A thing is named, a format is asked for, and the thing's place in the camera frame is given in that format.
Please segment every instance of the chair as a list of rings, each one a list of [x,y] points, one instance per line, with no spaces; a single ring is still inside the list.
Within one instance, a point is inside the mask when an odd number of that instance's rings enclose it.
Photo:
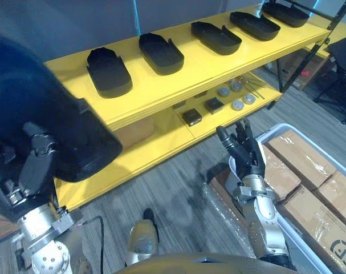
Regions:
[[[323,103],[332,103],[334,102],[328,100],[320,99],[322,95],[326,94],[334,87],[341,85],[344,89],[346,89],[346,38],[331,44],[328,46],[328,49],[332,56],[335,58],[337,64],[337,80],[329,85],[321,94],[319,94],[315,99],[315,103],[323,102]],[[337,104],[342,105],[346,109],[346,102],[341,102],[338,98],[334,98],[337,101]],[[341,121],[342,124],[346,124],[346,113],[344,113],[345,118]]]

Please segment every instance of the metal shelf frame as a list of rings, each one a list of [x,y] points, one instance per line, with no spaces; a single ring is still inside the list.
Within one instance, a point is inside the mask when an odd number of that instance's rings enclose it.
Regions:
[[[299,7],[301,9],[305,9],[307,11],[310,11],[314,14],[317,14],[318,16],[321,16],[327,20],[329,20],[329,24],[327,26],[327,30],[329,30],[329,34],[327,35],[326,39],[324,39],[322,42],[320,43],[316,43],[313,48],[308,52],[308,54],[304,57],[304,59],[302,60],[301,64],[297,67],[297,69],[294,71],[294,73],[291,75],[291,77],[288,79],[288,81],[283,85],[283,77],[282,77],[282,66],[280,64],[280,59],[276,60],[276,65],[278,68],[278,81],[279,81],[279,91],[281,93],[285,93],[288,88],[293,84],[293,82],[295,81],[295,79],[297,79],[297,77],[300,75],[300,73],[302,72],[302,70],[306,67],[306,65],[308,65],[308,63],[310,62],[310,60],[312,59],[312,57],[314,57],[317,53],[317,51],[320,49],[320,47],[323,44],[329,44],[329,36],[331,35],[331,33],[333,32],[333,30],[336,28],[336,26],[339,24],[339,22],[342,20],[342,18],[345,16],[346,14],[346,0],[343,3],[343,5],[341,6],[341,8],[339,9],[339,11],[336,13],[335,16],[330,16],[328,14],[322,13],[321,11],[317,10],[317,9],[313,9],[311,7],[307,7],[305,5],[302,5],[300,3],[297,3],[295,1],[292,0],[284,0],[285,2],[288,2],[290,4],[292,4],[292,6],[295,7]],[[276,0],[269,0],[270,3],[275,3]],[[272,101],[269,105],[268,105],[268,109],[271,109],[272,107],[274,107],[274,105],[276,104],[276,101]]]

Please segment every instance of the red label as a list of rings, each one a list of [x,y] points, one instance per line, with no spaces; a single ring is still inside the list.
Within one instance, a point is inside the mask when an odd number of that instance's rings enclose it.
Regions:
[[[301,76],[310,76],[311,75],[311,71],[310,70],[302,70],[302,72],[300,73]]]

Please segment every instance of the black tray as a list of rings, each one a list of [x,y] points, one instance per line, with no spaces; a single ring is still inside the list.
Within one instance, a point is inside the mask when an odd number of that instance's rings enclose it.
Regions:
[[[113,50],[105,47],[92,50],[87,61],[87,69],[101,97],[118,97],[132,89],[131,76]]]
[[[184,55],[169,39],[152,33],[143,34],[139,39],[143,56],[157,74],[168,75],[180,70],[184,64]]]
[[[205,22],[194,22],[191,31],[203,44],[223,55],[234,53],[240,47],[242,40],[239,36],[229,31],[226,26],[222,30]]]
[[[235,11],[231,13],[230,20],[240,29],[260,40],[272,40],[278,34],[280,27],[265,18],[263,15],[258,18],[250,13]]]
[[[310,17],[294,6],[286,7],[279,3],[264,3],[262,10],[291,27],[302,27]]]

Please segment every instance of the cardboard box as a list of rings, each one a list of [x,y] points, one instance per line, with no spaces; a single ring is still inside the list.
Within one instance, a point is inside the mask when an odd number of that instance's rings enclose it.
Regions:
[[[284,204],[306,243],[332,270],[346,273],[346,225],[301,186]]]
[[[292,130],[270,140],[266,145],[311,191],[320,187],[336,171],[324,156]]]
[[[280,59],[280,64],[282,65],[282,78],[287,81],[290,76],[294,73],[297,67],[301,64],[304,57],[308,54],[305,49],[298,50],[294,53],[288,54]],[[310,62],[306,65],[301,74],[293,82],[293,86],[298,90],[304,89],[309,82],[314,79],[318,74],[324,74],[329,72],[334,67],[330,58],[322,58],[315,55]],[[278,68],[276,66],[276,61],[270,62],[265,65],[265,68],[269,71],[278,74]]]
[[[314,192],[344,224],[346,224],[346,177],[336,171]]]
[[[274,190],[276,202],[284,200],[299,184],[300,179],[266,146],[265,182]]]
[[[149,138],[154,133],[154,121],[151,117],[138,120],[113,131],[123,145],[123,150]]]

